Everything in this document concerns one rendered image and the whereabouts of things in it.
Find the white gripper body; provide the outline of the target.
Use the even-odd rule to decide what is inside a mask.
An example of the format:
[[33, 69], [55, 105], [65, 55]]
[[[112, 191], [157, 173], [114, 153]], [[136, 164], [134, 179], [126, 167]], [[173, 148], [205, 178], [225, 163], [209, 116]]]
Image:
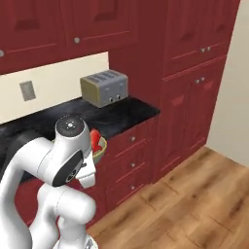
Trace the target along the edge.
[[96, 169], [93, 160], [85, 162], [78, 172], [78, 180], [84, 189], [95, 185], [95, 173]]

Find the red bell pepper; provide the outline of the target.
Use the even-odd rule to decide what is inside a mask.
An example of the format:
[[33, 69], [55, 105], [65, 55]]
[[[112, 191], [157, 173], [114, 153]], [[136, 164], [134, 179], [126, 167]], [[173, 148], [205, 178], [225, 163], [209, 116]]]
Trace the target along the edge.
[[101, 138], [100, 132], [97, 129], [92, 129], [89, 134], [90, 134], [92, 151], [94, 153], [100, 151], [102, 149], [102, 147], [99, 145], [99, 140]]

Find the red drawer front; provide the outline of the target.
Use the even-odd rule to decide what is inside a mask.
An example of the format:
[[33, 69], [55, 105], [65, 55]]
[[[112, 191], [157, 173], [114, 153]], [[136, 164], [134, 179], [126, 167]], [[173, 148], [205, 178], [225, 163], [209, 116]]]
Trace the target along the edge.
[[148, 184], [148, 180], [148, 168], [143, 167], [123, 179], [120, 183], [115, 184], [114, 187], [106, 193], [108, 210], [111, 211], [115, 209], [126, 199], [134, 195], [137, 191]]
[[[112, 137], [108, 141], [107, 158], [117, 158], [130, 150], [134, 150], [144, 142], [147, 142], [153, 135], [156, 120], [156, 118], [151, 118]], [[134, 142], [130, 142], [130, 137], [132, 136], [136, 137]]]
[[[150, 156], [150, 144], [143, 143], [134, 150], [130, 150], [109, 162], [106, 168], [107, 186], [111, 188], [125, 177], [134, 173], [139, 167], [149, 161]], [[135, 167], [130, 166], [132, 162], [135, 163]]]

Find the grey four-slot toaster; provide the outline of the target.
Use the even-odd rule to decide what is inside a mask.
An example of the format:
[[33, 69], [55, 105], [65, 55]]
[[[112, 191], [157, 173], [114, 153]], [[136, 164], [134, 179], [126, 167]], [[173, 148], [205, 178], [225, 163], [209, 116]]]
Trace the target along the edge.
[[102, 108], [128, 97], [128, 76], [115, 70], [106, 70], [80, 79], [85, 101]]

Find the long red tall-cabinet door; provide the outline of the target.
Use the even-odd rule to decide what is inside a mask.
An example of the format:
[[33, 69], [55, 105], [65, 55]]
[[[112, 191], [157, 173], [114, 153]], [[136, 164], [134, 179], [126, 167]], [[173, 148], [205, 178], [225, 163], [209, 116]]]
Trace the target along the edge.
[[191, 84], [184, 154], [190, 155], [205, 141], [221, 83], [226, 56], [215, 59], [196, 70]]
[[157, 176], [161, 178], [193, 152], [187, 145], [191, 87], [200, 79], [196, 72], [162, 80], [157, 149]]

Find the short red tall-cabinet door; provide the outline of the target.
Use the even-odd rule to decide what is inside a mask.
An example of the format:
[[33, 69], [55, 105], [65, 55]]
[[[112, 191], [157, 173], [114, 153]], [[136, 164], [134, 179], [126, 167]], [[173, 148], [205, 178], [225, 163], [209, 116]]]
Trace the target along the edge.
[[228, 53], [239, 3], [240, 0], [208, 0], [202, 40], [206, 59]]
[[163, 74], [180, 72], [197, 62], [205, 0], [168, 0]]

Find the grey wall outlet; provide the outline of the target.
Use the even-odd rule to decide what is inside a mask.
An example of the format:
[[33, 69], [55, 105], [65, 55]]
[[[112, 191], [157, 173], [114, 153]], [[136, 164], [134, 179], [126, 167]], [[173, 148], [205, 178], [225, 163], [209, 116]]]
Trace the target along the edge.
[[19, 84], [24, 101], [29, 101], [36, 98], [35, 90], [31, 81], [22, 82]]

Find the red wall cupboard door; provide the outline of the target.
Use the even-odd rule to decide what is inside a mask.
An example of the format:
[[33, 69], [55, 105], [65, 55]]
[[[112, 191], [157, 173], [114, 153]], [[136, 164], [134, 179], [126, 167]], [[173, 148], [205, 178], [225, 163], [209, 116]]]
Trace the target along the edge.
[[62, 58], [59, 0], [0, 0], [0, 74]]
[[[60, 0], [67, 54], [80, 57], [137, 41], [138, 0]], [[74, 38], [81, 39], [80, 44]]]

